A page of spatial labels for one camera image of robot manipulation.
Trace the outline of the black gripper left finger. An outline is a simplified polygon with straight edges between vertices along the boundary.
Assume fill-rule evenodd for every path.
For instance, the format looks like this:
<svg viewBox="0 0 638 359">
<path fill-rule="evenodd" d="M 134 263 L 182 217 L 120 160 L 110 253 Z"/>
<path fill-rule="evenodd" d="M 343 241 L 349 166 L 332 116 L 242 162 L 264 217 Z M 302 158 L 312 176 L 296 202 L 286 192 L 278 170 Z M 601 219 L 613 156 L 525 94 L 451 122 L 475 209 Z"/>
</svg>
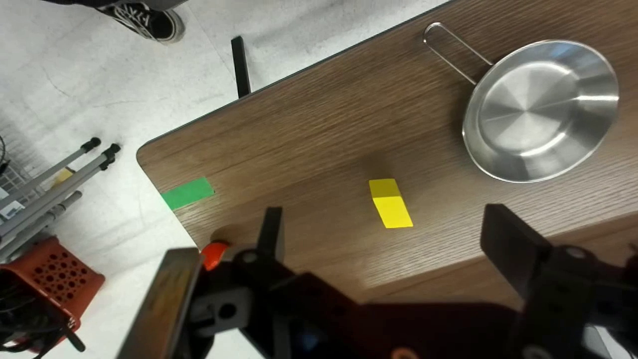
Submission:
<svg viewBox="0 0 638 359">
<path fill-rule="evenodd" d="M 284 209 L 268 208 L 258 235 L 258 249 L 274 259 L 282 259 Z"/>
</svg>

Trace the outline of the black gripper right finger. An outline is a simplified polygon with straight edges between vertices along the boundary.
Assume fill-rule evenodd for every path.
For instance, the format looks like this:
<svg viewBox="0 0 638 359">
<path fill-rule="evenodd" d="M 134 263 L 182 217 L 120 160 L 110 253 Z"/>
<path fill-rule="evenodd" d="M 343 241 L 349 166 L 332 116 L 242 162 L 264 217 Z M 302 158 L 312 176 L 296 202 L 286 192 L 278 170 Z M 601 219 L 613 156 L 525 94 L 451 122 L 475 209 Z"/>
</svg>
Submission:
<svg viewBox="0 0 638 359">
<path fill-rule="evenodd" d="M 507 206 L 487 204 L 481 249 L 517 293 L 529 293 L 553 245 Z"/>
</svg>

